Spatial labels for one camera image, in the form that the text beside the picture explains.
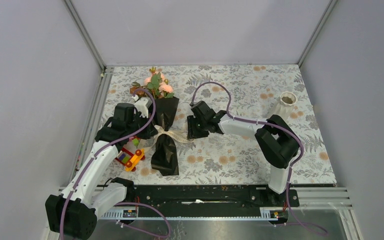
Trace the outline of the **cream ribbon with gold text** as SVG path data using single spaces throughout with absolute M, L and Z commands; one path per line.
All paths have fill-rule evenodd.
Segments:
M 176 131 L 176 130 L 165 131 L 164 128 L 159 125 L 155 125 L 154 127 L 157 130 L 157 134 L 152 136 L 150 139 L 140 140 L 140 143 L 137 147 L 138 149 L 144 149 L 145 152 L 148 152 L 153 148 L 153 146 L 157 143 L 158 138 L 162 135 L 167 135 L 178 143 L 187 144 L 191 142 L 179 131 Z

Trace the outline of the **peach flower bouquet black wrap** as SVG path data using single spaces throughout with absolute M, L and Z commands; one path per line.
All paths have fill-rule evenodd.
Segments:
M 169 133 L 176 118 L 179 99 L 175 97 L 173 87 L 161 70 L 156 67 L 149 69 L 150 76 L 145 78 L 143 84 L 133 82 L 129 89 L 137 98 L 147 97 L 151 94 L 155 104 L 148 105 L 148 114 L 153 115 L 152 123 L 137 136 L 141 139 L 152 138 L 151 167 L 166 176 L 179 174 L 178 153 L 175 144 L 175 135 Z

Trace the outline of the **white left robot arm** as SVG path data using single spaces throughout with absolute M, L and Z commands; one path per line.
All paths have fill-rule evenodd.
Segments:
M 95 188 L 109 164 L 133 136 L 145 131 L 154 115 L 149 113 L 148 98 L 134 104 L 119 103 L 103 127 L 98 130 L 88 160 L 59 195 L 50 195 L 45 202 L 49 228 L 60 237 L 87 240 L 98 219 L 117 202 L 132 204 L 135 192 L 116 180 L 95 195 Z

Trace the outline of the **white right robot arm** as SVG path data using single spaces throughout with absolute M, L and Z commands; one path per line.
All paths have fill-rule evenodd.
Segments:
M 204 101 L 192 103 L 193 115 L 187 117 L 189 140 L 208 137 L 210 133 L 248 137 L 258 143 L 263 156 L 270 164 L 267 201 L 281 205 L 289 179 L 290 165 L 302 144 L 297 135 L 279 115 L 273 114 L 265 122 L 232 118 L 226 110 L 215 112 Z

